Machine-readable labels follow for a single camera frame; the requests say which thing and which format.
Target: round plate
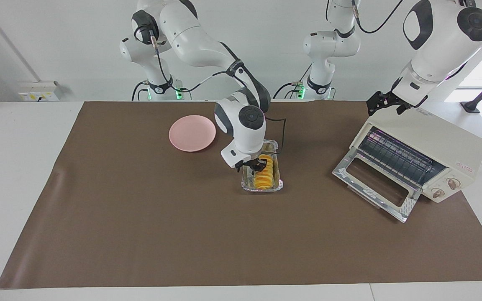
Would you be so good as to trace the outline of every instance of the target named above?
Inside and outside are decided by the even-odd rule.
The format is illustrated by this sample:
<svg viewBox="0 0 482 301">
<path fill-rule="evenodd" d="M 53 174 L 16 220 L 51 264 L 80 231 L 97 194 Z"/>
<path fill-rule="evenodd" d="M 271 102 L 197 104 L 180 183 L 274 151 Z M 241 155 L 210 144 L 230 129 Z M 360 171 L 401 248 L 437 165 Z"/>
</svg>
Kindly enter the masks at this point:
<svg viewBox="0 0 482 301">
<path fill-rule="evenodd" d="M 170 143 L 184 152 L 198 152 L 208 147 L 217 130 L 215 124 L 204 116 L 191 115 L 174 122 L 169 131 Z"/>
</svg>

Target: transparent tray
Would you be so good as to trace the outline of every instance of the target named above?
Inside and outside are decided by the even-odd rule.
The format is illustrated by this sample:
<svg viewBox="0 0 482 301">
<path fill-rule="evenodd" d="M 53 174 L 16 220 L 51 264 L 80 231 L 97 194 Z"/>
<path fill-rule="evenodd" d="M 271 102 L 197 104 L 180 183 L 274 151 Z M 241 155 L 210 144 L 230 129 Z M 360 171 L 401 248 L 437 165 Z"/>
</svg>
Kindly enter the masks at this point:
<svg viewBox="0 0 482 301">
<path fill-rule="evenodd" d="M 264 152 L 275 153 L 278 150 L 278 142 L 274 140 L 264 140 Z M 256 189 L 254 186 L 254 173 L 248 166 L 243 166 L 243 178 L 241 179 L 241 187 L 249 192 L 277 192 L 284 187 L 284 182 L 280 179 L 280 168 L 278 165 L 278 156 L 271 155 L 273 158 L 273 187 L 269 189 Z"/>
</svg>

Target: wire rack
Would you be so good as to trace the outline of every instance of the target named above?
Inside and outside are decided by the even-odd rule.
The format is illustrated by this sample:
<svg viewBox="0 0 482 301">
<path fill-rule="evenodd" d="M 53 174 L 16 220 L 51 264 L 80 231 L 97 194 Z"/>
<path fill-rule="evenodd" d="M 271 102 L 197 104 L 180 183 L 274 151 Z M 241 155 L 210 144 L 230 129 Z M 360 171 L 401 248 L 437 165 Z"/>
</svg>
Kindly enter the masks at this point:
<svg viewBox="0 0 482 301">
<path fill-rule="evenodd" d="M 411 187 L 422 187 L 433 160 L 373 127 L 358 148 L 367 160 Z"/>
</svg>

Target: green light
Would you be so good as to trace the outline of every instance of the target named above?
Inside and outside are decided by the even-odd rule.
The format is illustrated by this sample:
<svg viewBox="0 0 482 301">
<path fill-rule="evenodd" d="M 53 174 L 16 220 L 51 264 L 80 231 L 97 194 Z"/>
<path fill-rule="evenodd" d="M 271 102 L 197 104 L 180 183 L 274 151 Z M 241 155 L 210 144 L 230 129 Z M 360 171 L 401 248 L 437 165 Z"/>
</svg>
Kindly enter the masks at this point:
<svg viewBox="0 0 482 301">
<path fill-rule="evenodd" d="M 304 86 L 301 86 L 301 89 L 299 91 L 299 99 L 304 99 L 305 94 L 306 94 L 306 88 Z"/>
</svg>

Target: white wall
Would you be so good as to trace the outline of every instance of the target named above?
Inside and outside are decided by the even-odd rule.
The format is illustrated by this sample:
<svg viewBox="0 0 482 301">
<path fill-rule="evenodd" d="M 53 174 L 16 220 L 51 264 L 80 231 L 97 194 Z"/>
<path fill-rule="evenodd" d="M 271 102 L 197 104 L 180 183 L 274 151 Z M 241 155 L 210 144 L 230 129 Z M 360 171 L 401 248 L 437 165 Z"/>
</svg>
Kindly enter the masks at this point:
<svg viewBox="0 0 482 301">
<path fill-rule="evenodd" d="M 283 83 L 298 80 L 309 65 L 302 52 L 304 37 L 331 29 L 325 21 L 324 0 L 193 2 L 209 34 L 228 44 L 272 94 Z M 382 5 L 381 1 L 364 0 L 360 8 L 363 26 L 377 27 L 394 2 Z M 414 54 L 401 25 L 415 2 L 405 0 L 382 31 L 362 34 L 363 45 L 356 57 L 334 60 L 337 99 L 367 99 L 375 91 L 390 88 Z M 122 59 L 118 43 L 132 34 L 130 20 L 135 6 L 136 0 L 0 0 L 0 27 L 42 80 L 57 80 L 63 86 L 65 100 L 129 99 L 144 73 L 138 65 Z M 185 86 L 193 86 L 217 70 L 187 66 L 171 51 L 162 57 Z M 482 51 L 431 99 L 444 100 L 480 59 Z M 0 54 L 0 84 L 27 77 L 17 60 L 8 62 Z M 220 99 L 235 89 L 233 80 L 220 77 L 204 84 L 193 96 Z M 1 94 L 0 99 L 13 100 L 8 94 Z"/>
</svg>

